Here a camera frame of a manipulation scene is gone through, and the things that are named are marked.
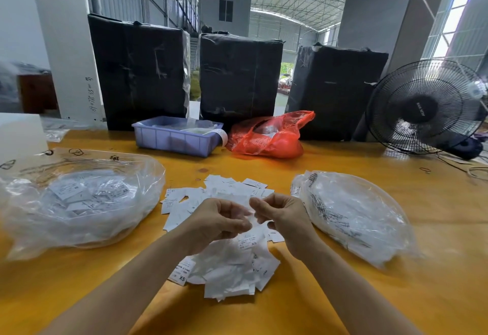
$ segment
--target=black box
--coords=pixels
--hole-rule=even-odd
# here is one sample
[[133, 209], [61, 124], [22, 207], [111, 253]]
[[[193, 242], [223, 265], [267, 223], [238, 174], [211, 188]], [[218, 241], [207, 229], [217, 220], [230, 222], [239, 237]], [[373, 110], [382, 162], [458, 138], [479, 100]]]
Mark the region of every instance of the black box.
[[285, 112], [313, 110], [302, 140], [350, 141], [387, 53], [315, 45], [300, 47]]
[[182, 29], [89, 15], [109, 130], [156, 116], [185, 118], [190, 100], [190, 37]]
[[201, 118], [228, 131], [237, 122], [273, 116], [282, 53], [281, 40], [202, 34]]

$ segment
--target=fan logo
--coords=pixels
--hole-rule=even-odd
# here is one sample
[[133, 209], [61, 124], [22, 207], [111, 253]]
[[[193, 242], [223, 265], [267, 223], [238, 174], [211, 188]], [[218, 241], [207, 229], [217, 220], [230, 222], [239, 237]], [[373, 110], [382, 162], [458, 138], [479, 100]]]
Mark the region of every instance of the fan logo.
[[420, 103], [417, 103], [417, 107], [418, 107], [418, 108], [419, 108], [419, 110], [420, 110], [420, 114], [421, 114], [422, 116], [425, 116], [424, 110], [422, 110], [422, 106], [420, 105]]

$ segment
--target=purple plastic bin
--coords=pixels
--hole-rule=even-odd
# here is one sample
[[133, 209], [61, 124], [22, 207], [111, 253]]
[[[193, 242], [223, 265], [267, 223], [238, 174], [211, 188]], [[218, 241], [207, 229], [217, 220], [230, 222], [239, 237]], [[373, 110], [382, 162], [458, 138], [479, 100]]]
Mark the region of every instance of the purple plastic bin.
[[[218, 133], [202, 135], [176, 129], [153, 127], [154, 125], [186, 123], [186, 121], [187, 119], [185, 118], [158, 116], [134, 123], [132, 127], [134, 127], [134, 132], [136, 133], [136, 144], [138, 147], [154, 148], [206, 158], [219, 145], [219, 142], [222, 142], [222, 137]], [[217, 125], [216, 128], [218, 129], [223, 127], [222, 123], [214, 122], [214, 124]]]

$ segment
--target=yellow table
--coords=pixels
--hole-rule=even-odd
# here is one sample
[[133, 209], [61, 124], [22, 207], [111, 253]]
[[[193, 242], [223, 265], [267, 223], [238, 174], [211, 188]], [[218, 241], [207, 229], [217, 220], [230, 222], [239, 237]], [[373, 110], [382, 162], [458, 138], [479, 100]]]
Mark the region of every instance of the yellow table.
[[[488, 333], [488, 183], [468, 178], [433, 157], [395, 158], [371, 143], [306, 143], [292, 160], [240, 156], [216, 149], [207, 159], [138, 149], [132, 133], [71, 131], [60, 147], [155, 156], [166, 187], [203, 186], [207, 174], [249, 177], [288, 193], [305, 170], [350, 173], [393, 196], [414, 226], [421, 257], [397, 257], [376, 270], [321, 236], [425, 333]], [[426, 167], [430, 174], [420, 170]], [[93, 250], [58, 249], [25, 262], [0, 263], [0, 334], [32, 334], [110, 277], [163, 234], [161, 204], [123, 241]], [[5, 256], [10, 240], [0, 234]], [[203, 286], [166, 282], [133, 334], [345, 334], [338, 316], [285, 243], [270, 243], [281, 261], [255, 296], [204, 299]]]

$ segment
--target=forearm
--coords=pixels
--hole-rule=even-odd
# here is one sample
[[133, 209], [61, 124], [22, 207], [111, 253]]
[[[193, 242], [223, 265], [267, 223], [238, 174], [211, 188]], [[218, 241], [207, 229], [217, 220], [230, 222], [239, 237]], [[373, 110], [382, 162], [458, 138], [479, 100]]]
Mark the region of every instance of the forearm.
[[413, 324], [322, 241], [303, 258], [351, 335], [413, 335]]
[[166, 233], [61, 314], [41, 334], [127, 334], [186, 256], [187, 246], [180, 230]]

